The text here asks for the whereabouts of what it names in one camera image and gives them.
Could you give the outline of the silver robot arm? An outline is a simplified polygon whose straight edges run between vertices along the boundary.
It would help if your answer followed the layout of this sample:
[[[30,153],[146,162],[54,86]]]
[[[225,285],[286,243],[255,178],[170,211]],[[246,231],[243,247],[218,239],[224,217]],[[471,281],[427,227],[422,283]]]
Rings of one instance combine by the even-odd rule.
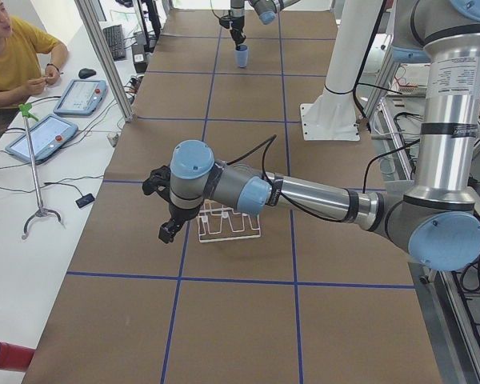
[[[453,271],[480,255],[480,221],[468,177],[480,109],[480,1],[400,1],[394,41],[430,60],[418,164],[400,194],[359,193],[216,159],[199,140],[174,149],[143,183],[168,202],[159,238],[170,243],[205,200],[259,214],[290,206],[327,222],[375,232],[432,270]]]
[[[299,0],[248,1],[263,25],[272,23],[277,14],[298,2]],[[240,50],[242,44],[246,40],[243,30],[245,26],[245,1],[231,0],[227,14],[219,18],[219,24],[230,31],[230,36],[234,41],[235,49]]]

